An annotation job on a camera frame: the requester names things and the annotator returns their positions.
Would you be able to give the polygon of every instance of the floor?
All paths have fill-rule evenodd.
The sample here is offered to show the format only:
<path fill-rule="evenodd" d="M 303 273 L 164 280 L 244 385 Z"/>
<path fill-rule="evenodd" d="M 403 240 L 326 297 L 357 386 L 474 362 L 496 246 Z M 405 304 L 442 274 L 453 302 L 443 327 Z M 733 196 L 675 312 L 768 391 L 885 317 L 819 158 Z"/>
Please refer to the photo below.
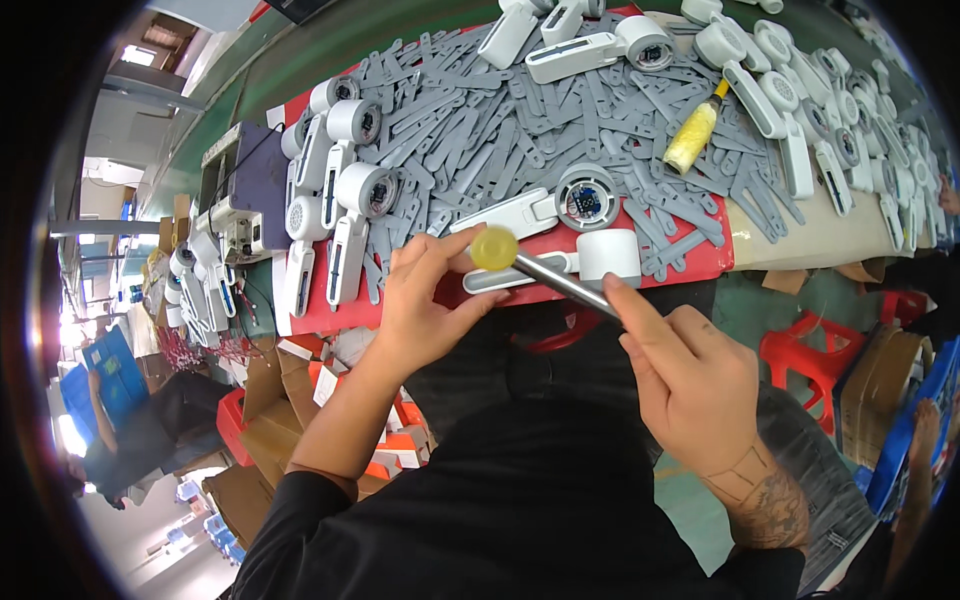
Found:
<path fill-rule="evenodd" d="M 624 4 L 608 3 L 611 7 Z M 639 4 L 648 11 L 679 12 L 680 1 L 650 0 Z M 768 16 L 759 7 L 736 2 L 726 3 L 725 13 L 747 30 L 753 28 L 757 19 Z M 276 12 L 268 12 L 240 36 L 194 92 L 210 102 L 209 110 L 196 123 L 190 115 L 179 117 L 171 134 L 171 147 L 177 150 L 161 169 L 145 214 L 171 214 L 174 193 L 198 191 L 200 156 L 230 124 L 243 119 L 265 123 L 267 108 L 343 71 L 372 48 L 386 47 L 396 37 L 416 39 L 424 30 L 466 27 L 494 20 L 498 15 L 493 0 L 351 0 L 334 3 L 304 26 L 294 28 Z M 791 28 L 801 49 L 836 46 L 854 67 L 871 70 L 870 62 L 877 52 L 823 5 L 787 3 L 777 20 Z M 904 94 L 903 98 L 896 98 L 898 104 L 920 94 L 902 74 L 892 76 L 896 93 Z M 269 290 L 268 280 L 260 282 Z M 855 284 L 833 270 L 813 273 L 796 297 L 762 289 L 759 281 L 752 274 L 724 275 L 714 307 L 717 326 L 753 349 L 757 349 L 764 332 L 790 326 L 803 309 L 857 330 L 866 330 L 878 315 L 878 295 L 859 297 Z M 823 341 L 811 343 L 821 345 Z M 761 376 L 767 378 L 769 373 L 761 371 Z M 809 395 L 805 381 L 798 376 L 788 380 L 788 389 L 799 399 Z M 723 507 L 692 473 L 669 456 L 660 460 L 655 474 L 657 502 L 693 548 L 705 571 L 712 572 L 724 562 L 732 547 Z"/>

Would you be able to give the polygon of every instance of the fingernail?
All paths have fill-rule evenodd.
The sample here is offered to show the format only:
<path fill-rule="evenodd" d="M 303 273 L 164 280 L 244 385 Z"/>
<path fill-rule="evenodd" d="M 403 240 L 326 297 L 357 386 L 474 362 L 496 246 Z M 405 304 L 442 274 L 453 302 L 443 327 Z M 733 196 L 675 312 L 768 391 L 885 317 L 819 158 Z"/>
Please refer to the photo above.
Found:
<path fill-rule="evenodd" d="M 623 287 L 626 283 L 623 282 L 623 279 L 618 277 L 614 273 L 607 273 L 603 276 L 604 285 L 610 287 L 610 289 L 615 290 L 617 288 Z"/>
<path fill-rule="evenodd" d="M 643 355 L 643 348 L 634 341 L 634 338 L 630 337 L 629 333 L 621 333 L 617 339 L 620 341 L 620 346 L 623 347 L 629 356 L 639 358 Z"/>

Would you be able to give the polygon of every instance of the pants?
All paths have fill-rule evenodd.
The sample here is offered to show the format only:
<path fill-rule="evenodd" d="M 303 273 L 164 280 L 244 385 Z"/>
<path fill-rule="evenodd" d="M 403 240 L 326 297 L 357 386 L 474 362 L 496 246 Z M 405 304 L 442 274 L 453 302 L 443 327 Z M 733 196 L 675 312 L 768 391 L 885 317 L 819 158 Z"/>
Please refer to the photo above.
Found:
<path fill-rule="evenodd" d="M 937 308 L 905 328 L 930 338 L 934 350 L 960 335 L 960 262 L 939 252 L 923 258 L 904 258 L 889 267 L 881 283 L 867 283 L 867 291 L 913 290 L 929 295 Z"/>
<path fill-rule="evenodd" d="M 712 304 L 712 294 L 702 300 Z M 675 307 L 655 306 L 661 313 Z M 640 420 L 634 372 L 617 342 L 621 329 L 602 323 L 571 346 L 545 354 L 511 344 L 512 327 L 542 319 L 544 313 L 549 318 L 554 308 L 541 303 L 496 309 L 447 356 L 404 383 L 434 435 L 441 440 L 458 419 L 498 402 L 574 398 L 636 420 L 654 465 L 662 449 Z M 809 501 L 811 543 L 803 588 L 870 528 L 874 516 L 833 444 L 794 397 L 761 383 L 756 412 L 760 438 Z"/>
<path fill-rule="evenodd" d="M 233 390 L 197 372 L 177 372 L 150 396 L 154 411 L 174 442 L 216 427 L 220 399 Z"/>

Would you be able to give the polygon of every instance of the tattoo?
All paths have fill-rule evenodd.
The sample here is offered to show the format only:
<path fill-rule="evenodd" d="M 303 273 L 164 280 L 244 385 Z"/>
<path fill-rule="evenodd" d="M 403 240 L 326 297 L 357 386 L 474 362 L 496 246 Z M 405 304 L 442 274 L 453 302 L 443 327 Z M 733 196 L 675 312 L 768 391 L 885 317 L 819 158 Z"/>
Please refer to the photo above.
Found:
<path fill-rule="evenodd" d="M 732 468 L 703 478 L 720 492 L 730 515 L 733 541 L 752 548 L 805 544 L 806 497 L 800 485 L 776 463 L 764 460 L 756 442 Z"/>

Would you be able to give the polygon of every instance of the workbench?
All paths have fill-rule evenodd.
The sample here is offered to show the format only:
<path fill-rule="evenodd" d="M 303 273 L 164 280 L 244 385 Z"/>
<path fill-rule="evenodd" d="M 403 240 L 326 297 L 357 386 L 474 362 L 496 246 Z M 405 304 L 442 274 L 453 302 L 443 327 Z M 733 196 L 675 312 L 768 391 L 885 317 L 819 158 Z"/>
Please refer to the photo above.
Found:
<path fill-rule="evenodd" d="M 613 11 L 625 15 L 641 13 L 633 7 Z M 670 22 L 686 22 L 685 18 L 676 14 L 665 12 L 646 12 L 645 14 L 664 28 Z M 690 52 L 693 36 L 676 36 L 676 40 L 681 51 Z M 309 94 L 310 88 L 284 105 L 283 120 L 286 125 L 292 125 L 300 117 L 307 106 Z M 811 164 L 815 165 L 812 155 Z M 815 193 L 811 198 L 798 201 L 798 206 L 806 219 L 804 226 L 798 225 L 784 209 L 780 209 L 781 213 L 787 215 L 784 221 L 789 228 L 789 235 L 780 238 L 777 244 L 771 244 L 736 203 L 714 196 L 720 206 L 714 218 L 723 225 L 727 243 L 720 249 L 714 248 L 711 244 L 698 246 L 686 256 L 686 271 L 676 273 L 672 268 L 668 268 L 668 276 L 663 283 L 657 283 L 652 277 L 645 276 L 641 288 L 713 279 L 726 271 L 823 268 L 874 256 L 897 255 L 887 234 L 879 208 L 878 194 L 851 190 L 855 206 L 846 218 L 841 218 L 833 208 L 827 189 L 816 180 L 816 177 L 814 188 Z M 675 236 L 670 236 L 671 242 L 675 242 L 693 230 L 687 222 L 679 219 L 676 221 L 679 232 Z M 621 212 L 613 227 L 632 229 L 633 222 Z M 534 254 L 557 250 L 575 252 L 577 235 L 578 233 L 572 229 L 555 227 L 523 240 L 521 247 Z M 924 234 L 920 238 L 918 247 L 930 246 L 929 236 Z M 277 325 L 280 334 L 379 325 L 382 302 L 378 305 L 370 304 L 364 277 L 361 277 L 357 300 L 338 306 L 335 312 L 330 310 L 329 305 L 324 301 L 326 242 L 316 243 L 314 249 L 317 259 L 307 312 L 302 318 L 290 318 L 289 329 L 287 329 L 288 315 L 281 315 L 282 309 L 278 308 Z M 900 255 L 909 256 L 911 252 L 901 252 Z M 279 298 L 279 291 L 282 289 L 283 265 L 282 259 L 274 261 L 275 298 Z M 461 280 L 462 277 L 457 274 L 446 276 L 437 288 L 437 301 L 452 307 L 468 298 Z M 505 302 L 505 305 L 558 300 L 563 297 L 539 284 L 520 286 L 513 288 L 512 291 L 513 296 Z"/>

